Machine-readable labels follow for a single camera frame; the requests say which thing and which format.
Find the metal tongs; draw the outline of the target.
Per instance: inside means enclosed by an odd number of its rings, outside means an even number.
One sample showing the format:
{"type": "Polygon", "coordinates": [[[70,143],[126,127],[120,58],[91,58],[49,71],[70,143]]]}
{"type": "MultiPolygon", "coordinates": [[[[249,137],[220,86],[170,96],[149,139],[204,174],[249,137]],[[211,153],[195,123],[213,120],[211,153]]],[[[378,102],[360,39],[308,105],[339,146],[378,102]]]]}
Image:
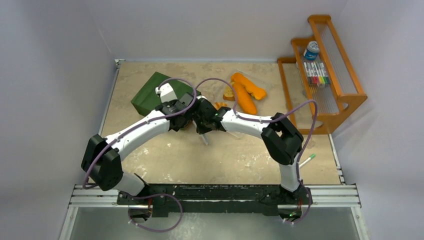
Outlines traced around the metal tongs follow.
{"type": "Polygon", "coordinates": [[[208,146],[210,144],[210,140],[209,140],[209,138],[208,138],[208,136],[206,134],[201,134],[200,137],[201,137],[203,143],[206,146],[208,146]]]}

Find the fake croissant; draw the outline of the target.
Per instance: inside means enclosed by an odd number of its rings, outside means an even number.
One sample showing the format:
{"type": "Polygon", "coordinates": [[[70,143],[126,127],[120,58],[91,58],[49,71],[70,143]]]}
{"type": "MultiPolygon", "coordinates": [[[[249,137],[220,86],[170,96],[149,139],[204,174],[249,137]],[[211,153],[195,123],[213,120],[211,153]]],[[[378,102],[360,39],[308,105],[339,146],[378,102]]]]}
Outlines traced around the fake croissant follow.
{"type": "Polygon", "coordinates": [[[225,102],[215,102],[214,107],[216,110],[219,110],[221,107],[228,107],[228,105],[225,102]]]}

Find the green paper bag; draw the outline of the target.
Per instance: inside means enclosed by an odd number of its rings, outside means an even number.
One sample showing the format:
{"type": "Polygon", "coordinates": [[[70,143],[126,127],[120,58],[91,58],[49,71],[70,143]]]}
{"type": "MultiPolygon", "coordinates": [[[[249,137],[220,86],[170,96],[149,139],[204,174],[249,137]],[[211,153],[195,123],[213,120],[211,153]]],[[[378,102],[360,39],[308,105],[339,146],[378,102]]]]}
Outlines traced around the green paper bag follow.
{"type": "MultiPolygon", "coordinates": [[[[141,116],[140,123],[144,121],[144,117],[162,103],[160,96],[156,94],[156,88],[169,78],[170,76],[156,71],[130,101],[141,116]]],[[[180,101],[184,95],[186,96],[185,108],[193,101],[194,91],[189,84],[175,79],[168,81],[167,84],[172,87],[177,100],[180,101]]]]}

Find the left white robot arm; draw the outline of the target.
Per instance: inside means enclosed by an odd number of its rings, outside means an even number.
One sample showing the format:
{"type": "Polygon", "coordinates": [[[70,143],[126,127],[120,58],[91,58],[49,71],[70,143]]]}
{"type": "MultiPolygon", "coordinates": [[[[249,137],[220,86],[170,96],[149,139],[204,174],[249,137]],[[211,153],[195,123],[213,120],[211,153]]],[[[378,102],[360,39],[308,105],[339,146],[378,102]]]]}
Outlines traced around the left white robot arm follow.
{"type": "Polygon", "coordinates": [[[111,189],[129,194],[138,205],[146,203],[149,191],[145,181],[123,170],[122,161],[138,147],[169,131],[179,131],[192,120],[198,97],[185,93],[179,99],[163,101],[148,115],[129,127],[102,137],[93,135],[81,162],[84,183],[92,179],[103,191],[111,189]]]}

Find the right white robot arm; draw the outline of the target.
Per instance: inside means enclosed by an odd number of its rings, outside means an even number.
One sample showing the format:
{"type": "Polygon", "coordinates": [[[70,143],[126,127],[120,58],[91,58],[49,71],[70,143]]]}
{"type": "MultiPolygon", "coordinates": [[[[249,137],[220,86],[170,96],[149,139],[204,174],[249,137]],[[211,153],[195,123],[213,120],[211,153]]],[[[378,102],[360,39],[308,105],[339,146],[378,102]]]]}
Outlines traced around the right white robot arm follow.
{"type": "Polygon", "coordinates": [[[216,109],[205,98],[199,98],[188,110],[198,134],[211,131],[239,132],[263,141],[269,156],[278,163],[280,196],[288,204],[300,198],[299,160],[304,151],[304,137],[286,115],[257,116],[230,107],[216,109]]]}

